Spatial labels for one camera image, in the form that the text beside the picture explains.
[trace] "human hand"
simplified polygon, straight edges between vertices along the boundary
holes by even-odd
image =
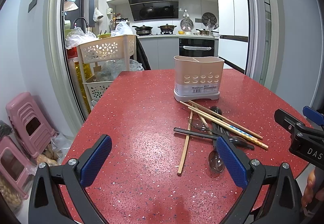
[[[314,197],[314,186],[315,186],[315,169],[312,170],[307,178],[307,186],[302,197],[302,206],[305,208],[309,203],[312,202]],[[324,201],[324,189],[319,190],[315,198],[319,201]]]

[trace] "refrigerator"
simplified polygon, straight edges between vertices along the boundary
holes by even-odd
[[[247,0],[218,0],[218,56],[225,68],[246,71],[248,57],[249,12]]]

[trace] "pink utensil holder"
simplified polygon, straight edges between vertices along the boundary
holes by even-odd
[[[23,92],[6,105],[20,144],[33,157],[41,154],[56,136],[29,92]]]
[[[219,99],[224,60],[217,57],[175,56],[174,98],[187,102],[195,99]]]
[[[8,136],[4,136],[0,141],[0,172],[23,199],[28,198],[26,191],[32,178],[27,167],[35,166]]]

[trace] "built-in black oven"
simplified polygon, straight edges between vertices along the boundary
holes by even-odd
[[[214,39],[179,39],[179,55],[187,57],[214,56]]]
[[[179,18],[179,0],[128,0],[134,21]]]

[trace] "countertop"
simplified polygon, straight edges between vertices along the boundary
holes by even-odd
[[[161,38],[161,37],[179,37],[179,38],[191,38],[191,39],[218,39],[218,36],[203,36],[203,35],[180,35],[180,34],[158,34],[158,35],[147,35],[137,36],[139,39],[144,38]]]
[[[96,104],[76,136],[65,162],[78,158],[102,134],[112,138],[112,151],[89,196],[111,224],[219,223],[239,197],[227,169],[211,172],[211,140],[190,137],[181,176],[177,175],[185,136],[174,127],[187,128],[189,111],[173,97],[174,70],[122,72]],[[307,162],[292,155],[290,134],[274,121],[282,108],[309,123],[288,103],[256,81],[233,69],[224,69],[220,99],[198,100],[219,106],[223,115],[262,135],[268,151],[245,151],[264,165],[288,162],[295,177]],[[261,206],[266,189],[255,204]],[[62,187],[67,206],[81,222]]]

